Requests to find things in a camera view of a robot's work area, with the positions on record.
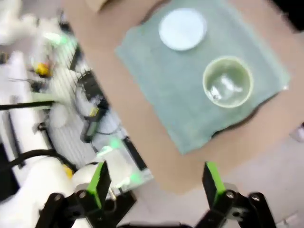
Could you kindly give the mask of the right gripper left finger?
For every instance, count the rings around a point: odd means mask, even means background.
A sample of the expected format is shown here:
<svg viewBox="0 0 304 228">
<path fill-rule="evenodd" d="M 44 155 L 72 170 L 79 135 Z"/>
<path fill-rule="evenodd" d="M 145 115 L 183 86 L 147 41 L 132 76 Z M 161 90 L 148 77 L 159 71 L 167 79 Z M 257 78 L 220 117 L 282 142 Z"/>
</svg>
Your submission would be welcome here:
<svg viewBox="0 0 304 228">
<path fill-rule="evenodd" d="M 71 228 L 77 219 L 86 219 L 93 228 L 106 224 L 104 203 L 111 184 L 107 162 L 100 162 L 84 190 L 65 197 L 61 193 L 50 194 L 44 205 L 45 228 Z"/>
</svg>

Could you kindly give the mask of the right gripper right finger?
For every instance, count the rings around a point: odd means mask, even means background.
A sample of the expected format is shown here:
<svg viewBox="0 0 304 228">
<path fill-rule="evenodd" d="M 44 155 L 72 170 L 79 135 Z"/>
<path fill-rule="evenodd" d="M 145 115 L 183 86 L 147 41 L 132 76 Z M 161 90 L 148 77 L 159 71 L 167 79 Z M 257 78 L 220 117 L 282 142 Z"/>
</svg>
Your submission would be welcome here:
<svg viewBox="0 0 304 228">
<path fill-rule="evenodd" d="M 228 189 L 215 163 L 204 164 L 202 184 L 209 210 L 196 224 L 197 228 L 221 228 L 227 220 L 235 220 L 240 228 L 275 228 L 276 223 L 265 196 L 252 192 L 243 196 Z"/>
</svg>

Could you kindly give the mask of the collaborator bare hand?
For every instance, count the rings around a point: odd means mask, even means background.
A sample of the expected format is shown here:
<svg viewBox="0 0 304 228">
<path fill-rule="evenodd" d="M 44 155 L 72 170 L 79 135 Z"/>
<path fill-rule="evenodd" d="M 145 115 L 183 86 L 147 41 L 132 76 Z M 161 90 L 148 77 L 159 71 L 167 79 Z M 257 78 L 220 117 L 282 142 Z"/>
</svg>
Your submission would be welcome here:
<svg viewBox="0 0 304 228">
<path fill-rule="evenodd" d="M 304 142 L 304 123 L 290 133 L 290 137 L 299 143 Z"/>
</svg>

